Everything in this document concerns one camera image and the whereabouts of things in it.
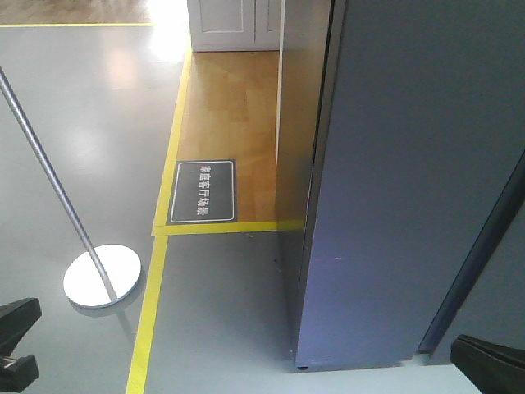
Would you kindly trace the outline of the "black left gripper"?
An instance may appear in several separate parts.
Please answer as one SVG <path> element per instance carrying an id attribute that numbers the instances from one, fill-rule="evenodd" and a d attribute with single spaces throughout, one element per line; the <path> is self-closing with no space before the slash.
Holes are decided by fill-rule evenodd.
<path id="1" fill-rule="evenodd" d="M 37 298 L 24 298 L 1 306 L 1 392 L 23 392 L 39 377 L 34 355 L 12 354 L 41 316 Z"/>

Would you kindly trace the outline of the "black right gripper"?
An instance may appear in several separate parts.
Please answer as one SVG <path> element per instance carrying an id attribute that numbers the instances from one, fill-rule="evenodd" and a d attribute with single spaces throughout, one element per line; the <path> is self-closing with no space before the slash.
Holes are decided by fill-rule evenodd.
<path id="1" fill-rule="evenodd" d="M 524 350 L 460 335 L 450 361 L 481 393 L 524 393 Z"/>

